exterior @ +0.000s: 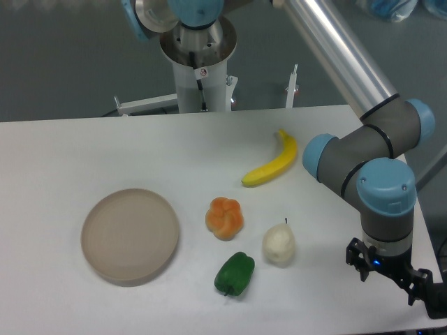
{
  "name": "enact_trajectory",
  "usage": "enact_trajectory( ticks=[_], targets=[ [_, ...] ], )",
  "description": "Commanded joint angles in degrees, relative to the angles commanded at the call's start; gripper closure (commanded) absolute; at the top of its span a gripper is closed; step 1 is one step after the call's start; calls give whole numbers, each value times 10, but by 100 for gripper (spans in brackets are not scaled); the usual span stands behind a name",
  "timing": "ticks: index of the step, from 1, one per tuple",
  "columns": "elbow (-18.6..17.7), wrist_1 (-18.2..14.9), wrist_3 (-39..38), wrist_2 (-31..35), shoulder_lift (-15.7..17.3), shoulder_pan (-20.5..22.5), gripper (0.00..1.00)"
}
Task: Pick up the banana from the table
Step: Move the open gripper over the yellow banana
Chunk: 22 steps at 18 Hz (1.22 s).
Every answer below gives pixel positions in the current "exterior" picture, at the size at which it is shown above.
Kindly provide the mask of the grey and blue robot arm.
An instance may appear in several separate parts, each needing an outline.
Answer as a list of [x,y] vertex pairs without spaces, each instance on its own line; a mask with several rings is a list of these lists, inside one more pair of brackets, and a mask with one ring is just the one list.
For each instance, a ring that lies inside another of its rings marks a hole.
[[[227,1],[123,1],[135,34],[160,35],[164,54],[184,72],[175,78],[180,112],[230,109],[229,78],[213,76],[235,49],[223,16]],[[404,101],[328,1],[275,1],[313,49],[362,126],[343,138],[319,135],[306,146],[305,169],[360,212],[362,239],[347,247],[346,262],[362,280],[371,271],[392,279],[409,301],[439,311],[442,286],[411,266],[413,172],[399,156],[434,130],[434,115],[419,100]]]

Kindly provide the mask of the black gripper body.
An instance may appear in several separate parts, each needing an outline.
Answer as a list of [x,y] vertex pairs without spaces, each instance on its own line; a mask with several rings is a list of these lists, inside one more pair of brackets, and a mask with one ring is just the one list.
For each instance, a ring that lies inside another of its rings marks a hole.
[[361,271],[362,281],[367,279],[371,271],[394,281],[410,281],[412,279],[411,246],[399,255],[382,255],[375,246],[364,244],[362,254],[365,261],[365,269]]

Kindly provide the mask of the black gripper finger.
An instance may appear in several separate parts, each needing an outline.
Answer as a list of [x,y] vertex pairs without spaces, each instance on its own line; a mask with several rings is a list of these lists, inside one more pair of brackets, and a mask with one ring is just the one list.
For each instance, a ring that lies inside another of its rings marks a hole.
[[432,272],[430,270],[405,269],[401,279],[401,288],[407,293],[407,303],[409,306],[413,306],[417,300],[424,303],[428,301],[430,280],[432,280]]
[[375,260],[376,248],[367,246],[358,238],[353,238],[346,247],[346,263],[353,266],[360,274],[360,280],[366,281],[369,273],[375,271],[373,261]]

